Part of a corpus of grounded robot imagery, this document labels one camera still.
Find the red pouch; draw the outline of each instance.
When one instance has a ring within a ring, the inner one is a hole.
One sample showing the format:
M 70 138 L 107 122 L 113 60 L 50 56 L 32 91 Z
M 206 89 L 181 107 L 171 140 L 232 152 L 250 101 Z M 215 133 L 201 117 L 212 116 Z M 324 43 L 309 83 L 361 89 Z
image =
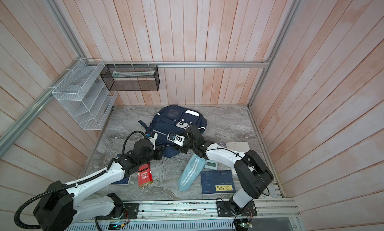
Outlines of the red pouch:
M 153 183 L 151 168 L 149 167 L 149 164 L 144 164 L 139 167 L 139 171 L 137 172 L 137 179 L 139 180 L 139 187 L 141 188 L 144 188 L 145 186 Z

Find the black mesh basket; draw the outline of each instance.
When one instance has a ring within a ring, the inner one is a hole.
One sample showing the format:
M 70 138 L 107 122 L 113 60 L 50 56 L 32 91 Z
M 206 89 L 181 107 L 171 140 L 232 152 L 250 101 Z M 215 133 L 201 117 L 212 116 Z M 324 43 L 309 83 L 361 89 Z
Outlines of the black mesh basket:
M 156 65 L 108 64 L 100 74 L 109 91 L 158 91 Z

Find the marble tabletop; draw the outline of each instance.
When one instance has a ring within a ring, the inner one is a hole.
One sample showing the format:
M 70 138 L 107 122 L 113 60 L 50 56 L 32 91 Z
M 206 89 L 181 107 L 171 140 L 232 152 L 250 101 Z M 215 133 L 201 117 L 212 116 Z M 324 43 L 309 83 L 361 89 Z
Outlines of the marble tabletop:
M 121 153 L 122 145 L 129 133 L 135 130 L 145 131 L 137 122 L 142 120 L 149 124 L 153 116 L 162 107 L 126 107 L 116 108 L 112 111 L 103 136 L 93 156 L 86 175 L 102 169 L 108 165 L 111 158 Z M 217 143 L 248 142 L 249 147 L 255 150 L 264 159 L 260 145 L 253 130 L 246 106 L 189 106 L 199 111 L 207 119 L 207 128 L 203 133 L 206 140 Z M 133 147 L 134 142 L 142 136 L 134 134 L 128 140 L 126 151 Z M 177 181 L 187 165 L 192 152 L 179 153 L 174 157 L 151 161 L 151 174 L 153 184 L 139 188 L 137 176 L 132 175 L 128 185 L 108 185 L 90 195 L 88 199 L 99 198 L 108 193 L 117 194 L 122 200 L 194 200 L 230 198 L 231 195 L 202 195 L 200 175 L 187 191 L 179 191 Z M 230 170 L 230 167 L 219 164 L 219 170 Z M 241 185 L 237 176 L 233 176 L 235 188 Z M 270 196 L 277 194 L 272 185 L 269 185 Z

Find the robotic arm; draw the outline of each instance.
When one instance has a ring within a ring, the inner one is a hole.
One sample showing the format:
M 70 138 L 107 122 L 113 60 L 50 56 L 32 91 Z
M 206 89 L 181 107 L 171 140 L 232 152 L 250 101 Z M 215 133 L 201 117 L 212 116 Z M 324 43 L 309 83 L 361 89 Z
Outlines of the robotic arm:
M 97 216 L 121 218 L 125 208 L 116 194 L 83 200 L 103 187 L 139 171 L 143 164 L 151 160 L 161 160 L 163 150 L 156 147 L 156 137 L 156 133 L 151 133 L 137 141 L 133 150 L 118 159 L 112 159 L 107 167 L 89 176 L 65 184 L 60 181 L 52 183 L 45 193 L 28 200 L 16 211 L 16 225 L 25 229 L 64 231 L 73 223 Z M 192 149 L 199 157 L 218 161 L 236 170 L 242 188 L 225 204 L 234 215 L 243 213 L 246 205 L 252 199 L 258 198 L 273 180 L 271 171 L 255 151 L 236 152 L 206 141 L 196 126 L 187 128 L 182 135 L 169 134 L 168 140 L 176 143 L 180 152 L 187 153 Z M 40 198 L 33 211 L 40 225 L 24 224 L 20 220 L 22 210 Z

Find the navy blue backpack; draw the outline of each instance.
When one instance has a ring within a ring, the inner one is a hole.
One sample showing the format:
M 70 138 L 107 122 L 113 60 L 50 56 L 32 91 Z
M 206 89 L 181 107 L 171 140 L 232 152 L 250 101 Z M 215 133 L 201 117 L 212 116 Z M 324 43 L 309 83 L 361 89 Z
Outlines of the navy blue backpack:
M 167 140 L 169 133 L 182 133 L 184 132 L 183 129 L 192 125 L 196 125 L 200 129 L 200 132 L 203 133 L 207 127 L 207 121 L 201 113 L 177 105 L 169 105 L 162 108 L 155 117 L 153 117 L 148 127 L 141 120 L 139 123 L 146 129 L 146 133 L 157 133 L 156 146 L 166 146 L 163 156 L 167 158 L 179 153 L 179 151 L 177 151 L 177 145 Z

